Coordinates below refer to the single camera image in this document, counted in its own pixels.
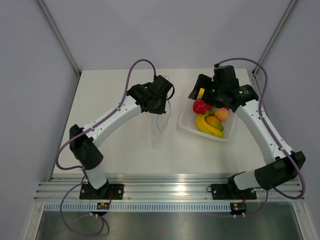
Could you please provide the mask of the yellow mango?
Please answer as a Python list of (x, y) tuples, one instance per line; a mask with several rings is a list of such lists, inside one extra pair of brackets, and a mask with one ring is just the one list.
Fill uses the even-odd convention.
[(205, 92), (205, 89), (204, 88), (200, 88), (199, 89), (199, 92), (198, 92), (198, 95), (197, 95), (197, 98), (202, 98), (202, 96), (203, 96), (203, 94), (204, 94), (204, 92)]

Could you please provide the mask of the clear zip top bag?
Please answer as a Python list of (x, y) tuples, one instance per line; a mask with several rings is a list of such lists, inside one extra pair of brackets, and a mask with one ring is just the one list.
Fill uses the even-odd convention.
[(172, 113), (170, 100), (166, 101), (165, 111), (166, 113), (157, 114), (151, 121), (151, 145), (154, 148), (159, 148), (164, 142), (164, 135)]

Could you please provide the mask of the yellow banana bunch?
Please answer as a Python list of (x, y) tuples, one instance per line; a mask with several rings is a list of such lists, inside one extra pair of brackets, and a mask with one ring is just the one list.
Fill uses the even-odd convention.
[(208, 112), (206, 114), (198, 114), (197, 115), (197, 117), (195, 119), (195, 125), (196, 125), (197, 129), (202, 133), (223, 139), (224, 138), (224, 131), (220, 131), (220, 130), (210, 126), (205, 120), (205, 118), (207, 116), (214, 116), (214, 113)]

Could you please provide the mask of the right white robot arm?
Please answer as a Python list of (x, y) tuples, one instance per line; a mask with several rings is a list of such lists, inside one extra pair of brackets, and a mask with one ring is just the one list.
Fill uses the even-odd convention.
[[(276, 131), (268, 117), (263, 113), (261, 97), (249, 84), (240, 85), (235, 73), (216, 74), (209, 77), (199, 74), (193, 90), (188, 96), (196, 100), (200, 90), (202, 99), (214, 107), (229, 107), (246, 125), (257, 143), (265, 162), (263, 167), (239, 172), (228, 178), (226, 190), (230, 197), (239, 198), (245, 191), (260, 188), (275, 190), (285, 198), (301, 199), (306, 191), (306, 183), (301, 168), (306, 161), (302, 151), (294, 151)], [(301, 192), (290, 196), (277, 187), (299, 178)]]

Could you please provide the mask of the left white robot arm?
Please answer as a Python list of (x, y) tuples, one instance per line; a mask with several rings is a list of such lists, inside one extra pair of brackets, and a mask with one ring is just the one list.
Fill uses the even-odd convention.
[(175, 93), (174, 85), (161, 75), (152, 82), (133, 85), (124, 100), (115, 109), (83, 127), (74, 125), (69, 130), (69, 149), (80, 162), (90, 184), (90, 193), (97, 199), (108, 194), (108, 180), (101, 168), (104, 159), (99, 147), (119, 127), (130, 119), (146, 112), (156, 115), (166, 113), (168, 93)]

